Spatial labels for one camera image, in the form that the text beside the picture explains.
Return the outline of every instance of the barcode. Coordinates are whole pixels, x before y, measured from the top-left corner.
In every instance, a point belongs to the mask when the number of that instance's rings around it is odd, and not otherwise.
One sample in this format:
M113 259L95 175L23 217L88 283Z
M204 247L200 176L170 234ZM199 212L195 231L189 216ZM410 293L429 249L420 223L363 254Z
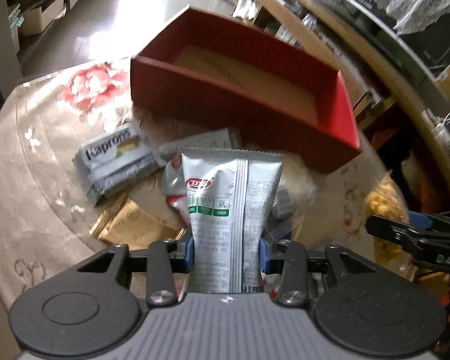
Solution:
M242 286L242 292L258 292L257 286Z

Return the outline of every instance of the metal bolt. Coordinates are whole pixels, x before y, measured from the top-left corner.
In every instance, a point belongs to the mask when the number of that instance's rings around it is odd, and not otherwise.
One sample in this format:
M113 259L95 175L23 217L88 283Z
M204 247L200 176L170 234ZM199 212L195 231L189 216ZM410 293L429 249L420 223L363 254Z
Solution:
M293 306L302 303L305 300L305 294L301 291L288 291L282 294L280 299L282 303Z
M168 304L173 300L174 296L170 291L162 289L150 295L150 300L156 304Z

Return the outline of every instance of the tiled floor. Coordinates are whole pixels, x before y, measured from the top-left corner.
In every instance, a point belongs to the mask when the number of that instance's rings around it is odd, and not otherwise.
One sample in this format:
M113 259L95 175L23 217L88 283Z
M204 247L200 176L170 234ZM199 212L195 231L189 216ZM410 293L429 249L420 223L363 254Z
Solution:
M188 4L224 15L233 8L223 0L79 0L35 50L23 75L36 77L95 59L133 55ZM0 360L17 353L0 304Z

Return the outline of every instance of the red box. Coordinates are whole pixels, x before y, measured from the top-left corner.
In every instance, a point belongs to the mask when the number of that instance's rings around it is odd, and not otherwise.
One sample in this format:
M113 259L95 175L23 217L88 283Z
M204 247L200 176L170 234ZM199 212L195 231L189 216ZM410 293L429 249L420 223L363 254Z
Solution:
M360 153L342 74L233 19L186 8L131 61L131 95L152 112L286 150L330 173Z

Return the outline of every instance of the round table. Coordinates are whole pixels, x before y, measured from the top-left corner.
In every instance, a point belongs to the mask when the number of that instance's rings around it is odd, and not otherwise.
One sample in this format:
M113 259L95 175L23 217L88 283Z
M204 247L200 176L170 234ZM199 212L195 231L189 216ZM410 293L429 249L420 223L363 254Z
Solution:
M105 247L89 235L102 208L89 204L72 164L82 143L133 117L154 144L205 131L145 111L137 116L129 69L130 60L121 59L49 74L16 87L1 109L0 299L6 309L28 288ZM94 95L79 101L90 74ZM385 169L365 138L362 146L332 174L310 171L318 193L294 239L310 248L339 242L374 259L363 201ZM164 215L178 220L171 210Z

